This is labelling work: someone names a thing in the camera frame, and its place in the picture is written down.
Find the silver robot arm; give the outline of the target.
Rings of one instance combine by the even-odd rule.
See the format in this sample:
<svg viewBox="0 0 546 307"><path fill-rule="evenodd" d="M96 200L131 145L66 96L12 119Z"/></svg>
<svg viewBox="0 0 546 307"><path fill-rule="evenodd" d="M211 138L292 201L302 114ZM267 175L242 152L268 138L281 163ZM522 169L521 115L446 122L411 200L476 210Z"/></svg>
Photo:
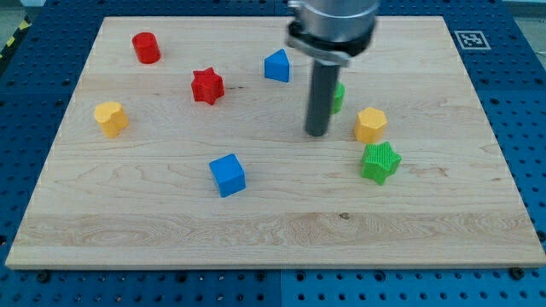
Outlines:
<svg viewBox="0 0 546 307"><path fill-rule="evenodd" d="M379 0L289 1L287 46L318 61L346 67L373 36Z"/></svg>

